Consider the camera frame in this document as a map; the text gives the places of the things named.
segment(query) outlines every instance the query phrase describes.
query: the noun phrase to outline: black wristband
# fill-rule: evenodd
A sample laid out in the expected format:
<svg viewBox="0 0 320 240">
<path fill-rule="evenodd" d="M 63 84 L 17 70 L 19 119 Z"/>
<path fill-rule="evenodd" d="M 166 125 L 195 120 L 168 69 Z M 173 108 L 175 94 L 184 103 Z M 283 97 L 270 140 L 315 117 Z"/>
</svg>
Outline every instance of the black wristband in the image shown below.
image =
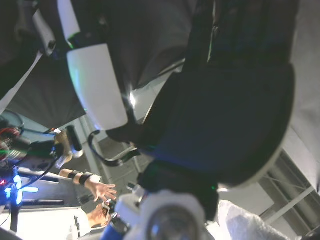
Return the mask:
<svg viewBox="0 0 320 240">
<path fill-rule="evenodd" d="M 84 186 L 85 182 L 88 180 L 88 178 L 90 178 L 93 174 L 90 172 L 86 172 L 84 174 L 82 174 L 82 176 L 79 179 L 79 183 Z"/>
<path fill-rule="evenodd" d="M 72 171 L 72 172 L 69 173 L 68 179 L 74 179 L 75 176 L 76 176 L 77 174 L 80 174 L 80 173 L 81 173 L 81 172 L 79 172 L 79 171 Z"/>
</svg>

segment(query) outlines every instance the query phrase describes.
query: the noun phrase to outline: black fabric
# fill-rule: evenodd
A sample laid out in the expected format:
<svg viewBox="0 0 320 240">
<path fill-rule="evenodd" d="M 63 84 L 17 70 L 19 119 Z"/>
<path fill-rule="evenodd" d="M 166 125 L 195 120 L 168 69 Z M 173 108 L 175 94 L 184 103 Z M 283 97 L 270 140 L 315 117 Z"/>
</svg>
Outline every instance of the black fabric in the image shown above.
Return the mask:
<svg viewBox="0 0 320 240">
<path fill-rule="evenodd" d="M 74 179 L 75 176 L 76 176 L 77 174 L 80 174 L 80 173 L 81 173 L 81 172 L 74 170 L 74 171 L 72 171 L 72 172 L 69 173 L 68 179 Z"/>
<path fill-rule="evenodd" d="M 84 186 L 86 181 L 88 180 L 88 178 L 90 178 L 93 174 L 90 172 L 86 172 L 84 174 L 82 174 L 82 176 L 79 179 L 79 183 L 80 185 Z"/>
<path fill-rule="evenodd" d="M 126 90 L 141 88 L 164 68 L 185 55 L 196 0 L 101 0 L 109 24 L 107 40 L 113 66 Z M 64 40 L 56 0 L 39 1 L 44 19 L 56 38 L 54 62 L 43 57 L 9 105 L 47 128 L 60 127 L 85 114 L 73 88 L 67 62 L 68 45 Z M 0 16 L 5 12 L 0 7 Z M 5 15 L 10 28 L 0 34 L 0 63 L 17 56 L 8 41 L 17 18 Z M 8 48 L 13 52 L 2 54 Z"/>
</svg>

